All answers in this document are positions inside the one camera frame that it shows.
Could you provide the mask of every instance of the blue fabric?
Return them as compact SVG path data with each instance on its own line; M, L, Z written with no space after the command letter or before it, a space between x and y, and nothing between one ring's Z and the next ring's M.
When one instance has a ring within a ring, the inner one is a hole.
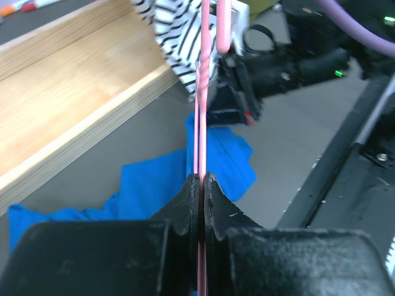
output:
M193 172L194 115L185 121L187 148L122 167L120 191L102 210L78 211L65 208L51 214L27 209L22 204L9 207L10 250L33 224L44 221L103 221L147 219L163 207L181 189ZM207 130L207 171L215 173L224 193L236 201L256 180L248 160L252 149L229 128Z

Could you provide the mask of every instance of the orange marker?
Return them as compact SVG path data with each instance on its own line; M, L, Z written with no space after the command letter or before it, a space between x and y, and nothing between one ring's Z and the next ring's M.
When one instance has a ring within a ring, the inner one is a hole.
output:
M5 17L7 15L13 14L14 12L17 12L18 10L20 10L22 5L24 5L27 2L30 2L30 1L21 0L21 1L14 3L14 4L8 5L2 9L0 9L0 15L2 17Z

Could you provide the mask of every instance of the blue cloth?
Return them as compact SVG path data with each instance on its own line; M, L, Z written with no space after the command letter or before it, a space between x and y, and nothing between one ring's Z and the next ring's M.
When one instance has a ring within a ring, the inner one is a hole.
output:
M65 208L51 214L27 209L22 204L9 207L10 250L33 224L44 221L103 221L147 219L181 189L193 172L194 115L185 121L187 148L122 167L120 191L101 210L78 211ZM229 128L207 130L207 171L215 173L224 193L236 201L256 180L248 160L252 149Z

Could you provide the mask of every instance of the red marker cap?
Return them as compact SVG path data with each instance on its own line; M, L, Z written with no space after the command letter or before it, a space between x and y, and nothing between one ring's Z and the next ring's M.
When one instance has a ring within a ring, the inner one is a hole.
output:
M35 9L37 9L37 6L34 2L26 3L26 4L22 5L22 7L20 8L20 10L22 10L23 12L29 12L29 11L32 11Z

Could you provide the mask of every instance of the marker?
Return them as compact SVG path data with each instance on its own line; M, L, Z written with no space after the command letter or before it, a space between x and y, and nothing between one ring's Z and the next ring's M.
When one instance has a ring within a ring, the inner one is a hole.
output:
M14 12L19 11L24 4L29 3L29 2L30 1L27 1L27 0L21 0L21 1L14 3L14 4L8 5L2 9L0 9L0 16L6 17L7 15L13 14Z
M21 10L23 12L29 12L60 1L61 0L34 0L32 2L22 5Z

